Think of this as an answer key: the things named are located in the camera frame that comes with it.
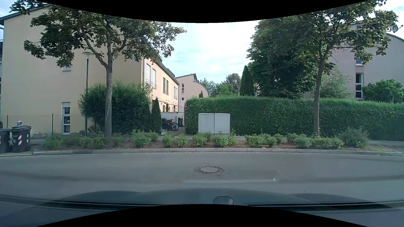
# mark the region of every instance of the wire fence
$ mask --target wire fence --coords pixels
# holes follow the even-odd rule
[[[22,121],[23,125],[31,126],[31,133],[35,135],[54,135],[79,133],[84,130],[85,117],[81,114],[46,114],[46,115],[29,115],[29,116],[13,116],[7,115],[6,121],[3,121],[3,127],[11,128]],[[88,127],[93,125],[88,120]]]

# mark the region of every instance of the trash bin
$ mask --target trash bin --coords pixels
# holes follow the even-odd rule
[[[10,129],[0,129],[0,153],[8,153],[11,151],[10,146]]]
[[[31,141],[31,126],[14,126],[11,127],[10,131],[13,137],[11,152],[20,153],[31,149],[31,145],[29,144]]]

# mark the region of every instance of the lamp pole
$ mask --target lamp pole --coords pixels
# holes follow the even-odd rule
[[[87,58],[87,72],[86,72],[86,98],[85,98],[85,100],[84,100],[84,103],[86,103],[87,104],[87,94],[88,94],[88,61],[89,61],[89,59],[88,59],[88,57],[89,56],[91,56],[91,55],[94,55],[92,52],[83,52],[83,54],[86,56],[86,58]],[[86,115],[86,119],[85,119],[85,122],[84,122],[84,135],[85,136],[87,136],[87,121],[88,121],[88,116],[87,116],[87,105],[86,105],[86,108],[85,108],[85,115]]]

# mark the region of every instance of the utility box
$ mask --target utility box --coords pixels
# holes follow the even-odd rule
[[[230,114],[198,114],[198,132],[210,132],[211,134],[230,134]]]
[[[215,113],[214,134],[230,134],[230,114]]]
[[[198,132],[215,131],[215,114],[214,113],[199,113],[198,114]]]

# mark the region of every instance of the tree trunk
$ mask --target tree trunk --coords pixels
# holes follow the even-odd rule
[[[313,102],[313,120],[314,120],[314,136],[320,136],[320,87],[321,87],[321,78],[323,75],[323,65],[321,62],[318,66],[318,72],[316,76],[316,90],[314,91],[314,102]]]
[[[105,131],[107,141],[112,138],[112,64],[107,67],[107,94],[105,96]]]

